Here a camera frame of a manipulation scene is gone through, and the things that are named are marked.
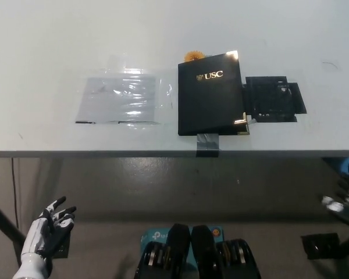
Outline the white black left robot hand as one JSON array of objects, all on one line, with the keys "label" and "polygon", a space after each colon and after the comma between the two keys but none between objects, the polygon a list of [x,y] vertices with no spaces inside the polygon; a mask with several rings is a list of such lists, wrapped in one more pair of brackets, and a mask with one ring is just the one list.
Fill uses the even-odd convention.
[{"label": "white black left robot hand", "polygon": [[43,259],[51,259],[70,237],[74,227],[76,207],[56,209],[66,201],[63,196],[44,208],[32,222],[21,255],[35,253]]}]

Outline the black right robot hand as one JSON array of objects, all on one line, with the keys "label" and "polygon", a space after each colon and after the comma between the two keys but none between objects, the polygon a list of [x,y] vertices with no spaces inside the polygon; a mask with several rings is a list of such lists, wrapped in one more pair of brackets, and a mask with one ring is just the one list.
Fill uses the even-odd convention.
[{"label": "black right robot hand", "polygon": [[337,186],[337,199],[323,195],[320,201],[328,210],[340,213],[344,210],[349,210],[349,174],[342,173],[337,182]]}]

